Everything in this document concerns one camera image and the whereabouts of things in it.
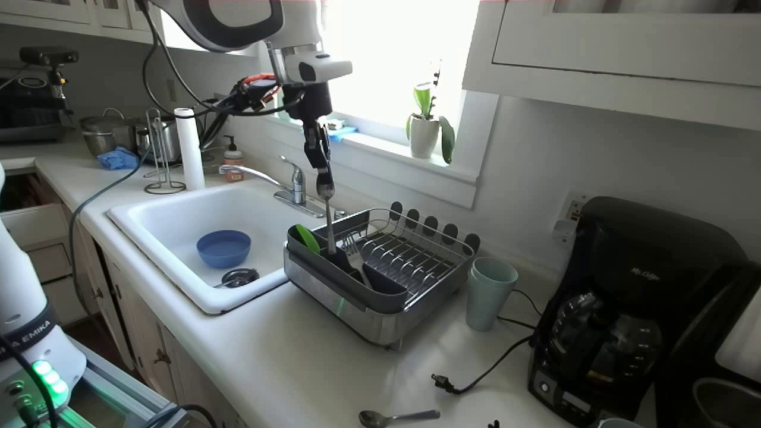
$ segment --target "small plant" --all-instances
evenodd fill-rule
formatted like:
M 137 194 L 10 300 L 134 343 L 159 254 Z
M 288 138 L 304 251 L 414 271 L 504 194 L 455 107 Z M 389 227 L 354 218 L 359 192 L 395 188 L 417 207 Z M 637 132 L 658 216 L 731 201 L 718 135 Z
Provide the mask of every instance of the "small plant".
M 435 88 L 438 88 L 438 79 L 439 79 L 439 71 L 433 73 L 431 80 L 423 80 L 419 85 L 414 85 L 414 101 L 419 107 L 419 111 L 414 111 L 408 119 L 406 119 L 406 138 L 408 143 L 414 144 L 411 135 L 411 125 L 414 120 L 429 120 L 429 123 L 435 123 L 435 132 L 439 135 L 439 143 L 443 143 L 443 157 L 448 164 L 451 164 L 451 153 L 455 153 L 455 129 L 449 123 L 448 117 L 435 117 L 433 109 L 435 109 Z

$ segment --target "potted plant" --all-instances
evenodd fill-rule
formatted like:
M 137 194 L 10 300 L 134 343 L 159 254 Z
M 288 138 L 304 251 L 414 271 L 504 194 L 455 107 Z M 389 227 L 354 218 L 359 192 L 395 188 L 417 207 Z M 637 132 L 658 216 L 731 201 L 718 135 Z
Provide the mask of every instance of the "potted plant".
M 414 101 L 419 111 L 408 115 L 406 119 L 406 139 L 411 147 L 411 157 L 417 159 L 431 159 L 435 144 L 443 144 L 443 157 L 448 164 L 451 164 L 455 153 L 455 129 L 448 120 L 448 117 L 435 117 L 435 93 L 438 73 L 433 73 L 433 80 L 419 82 L 414 88 Z

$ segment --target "faucet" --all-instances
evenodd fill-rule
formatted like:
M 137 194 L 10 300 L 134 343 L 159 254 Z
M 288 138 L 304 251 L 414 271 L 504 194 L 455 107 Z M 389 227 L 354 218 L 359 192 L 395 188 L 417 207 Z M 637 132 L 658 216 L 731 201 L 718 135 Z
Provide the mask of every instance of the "faucet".
M 277 192 L 278 199 L 285 199 L 288 204 L 306 204 L 306 194 L 304 194 L 304 170 L 291 161 L 288 157 L 281 154 L 281 161 L 291 164 L 293 166 L 293 175 L 291 175 L 291 188 L 285 188 L 281 180 L 277 180 L 274 175 L 259 170 L 259 169 L 252 169 L 252 166 L 243 166 L 243 164 L 221 164 L 218 166 L 218 175 L 224 175 L 225 170 L 243 170 L 243 173 L 249 173 L 249 175 L 256 175 L 277 188 L 284 188 L 281 192 Z

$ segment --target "blue bowl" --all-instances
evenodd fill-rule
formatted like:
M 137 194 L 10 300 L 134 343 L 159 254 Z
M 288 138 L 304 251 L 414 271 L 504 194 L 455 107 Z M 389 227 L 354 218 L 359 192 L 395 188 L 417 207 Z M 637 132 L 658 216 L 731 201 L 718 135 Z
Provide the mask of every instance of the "blue bowl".
M 213 231 L 202 236 L 196 248 L 212 269 L 231 269 L 244 261 L 252 237 L 241 231 Z

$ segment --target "soap dispenser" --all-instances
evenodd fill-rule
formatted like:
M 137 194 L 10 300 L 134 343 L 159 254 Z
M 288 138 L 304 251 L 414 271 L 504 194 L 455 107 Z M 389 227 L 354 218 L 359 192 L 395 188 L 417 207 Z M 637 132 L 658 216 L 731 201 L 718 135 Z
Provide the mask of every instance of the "soap dispenser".
M 225 138 L 228 138 L 228 147 L 224 150 L 224 164 L 243 164 L 243 153 L 238 150 L 236 138 L 234 135 L 225 135 Z M 224 180 L 228 182 L 243 180 L 243 170 L 225 169 Z

